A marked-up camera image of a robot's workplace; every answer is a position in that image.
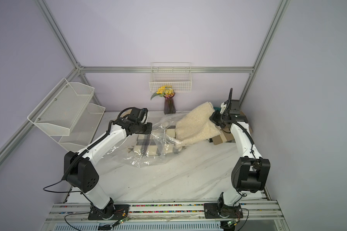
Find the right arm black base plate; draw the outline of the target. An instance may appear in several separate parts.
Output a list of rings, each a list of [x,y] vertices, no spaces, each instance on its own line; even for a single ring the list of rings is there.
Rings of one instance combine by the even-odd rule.
[[[217,203],[205,203],[205,218],[243,218],[243,209],[240,206],[219,206]]]

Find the clear plastic vacuum bag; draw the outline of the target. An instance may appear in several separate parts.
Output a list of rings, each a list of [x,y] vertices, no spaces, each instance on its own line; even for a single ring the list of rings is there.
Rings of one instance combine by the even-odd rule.
[[[186,146],[177,138],[176,124],[188,112],[153,118],[150,135],[133,134],[112,147],[104,159],[136,168],[163,165],[182,153]]]

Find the cream fuzzy scarf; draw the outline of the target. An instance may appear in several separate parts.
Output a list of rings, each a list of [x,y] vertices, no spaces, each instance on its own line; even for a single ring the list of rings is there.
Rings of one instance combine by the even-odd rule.
[[[220,130],[210,120],[214,111],[213,105],[206,102],[180,119],[175,126],[176,146],[189,146],[220,135]]]

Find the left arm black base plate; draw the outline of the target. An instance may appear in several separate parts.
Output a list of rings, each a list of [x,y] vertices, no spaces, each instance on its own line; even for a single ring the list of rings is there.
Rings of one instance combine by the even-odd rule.
[[[91,206],[88,220],[119,220],[128,215],[129,208],[128,204],[108,205],[104,209]]]

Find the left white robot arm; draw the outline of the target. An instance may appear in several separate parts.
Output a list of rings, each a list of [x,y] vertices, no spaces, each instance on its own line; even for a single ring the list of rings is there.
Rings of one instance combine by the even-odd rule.
[[[122,110],[115,120],[109,121],[106,132],[78,152],[69,151],[64,156],[64,174],[58,182],[68,182],[88,199],[94,209],[103,215],[113,214],[113,199],[99,184],[95,169],[98,162],[117,143],[133,134],[150,135],[152,123],[147,122],[148,109],[128,107]]]

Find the brown beige plaid scarf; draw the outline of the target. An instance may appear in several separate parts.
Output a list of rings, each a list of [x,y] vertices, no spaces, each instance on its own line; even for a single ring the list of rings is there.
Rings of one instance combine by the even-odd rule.
[[[236,118],[236,123],[235,128],[240,129],[240,131],[246,136],[247,140],[251,143],[254,144],[254,141],[250,135],[250,133],[247,131],[245,126],[241,125],[240,122],[245,122],[246,124],[248,123],[248,119],[246,115],[243,112],[240,112],[240,114],[237,115],[238,117]],[[218,136],[215,136],[213,138],[210,138],[210,142],[213,142],[214,145],[218,145],[221,143],[225,142],[235,142],[235,138],[233,134],[230,132],[230,125],[228,129],[221,129],[217,126],[217,128],[220,131],[220,134]]]

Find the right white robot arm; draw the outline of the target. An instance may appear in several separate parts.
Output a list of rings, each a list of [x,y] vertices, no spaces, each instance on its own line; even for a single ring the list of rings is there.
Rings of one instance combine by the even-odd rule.
[[[271,164],[261,156],[251,136],[248,119],[241,113],[240,101],[232,99],[230,89],[228,99],[210,116],[211,122],[230,133],[241,154],[231,172],[231,187],[222,192],[217,201],[219,211],[235,206],[242,199],[264,190]]]

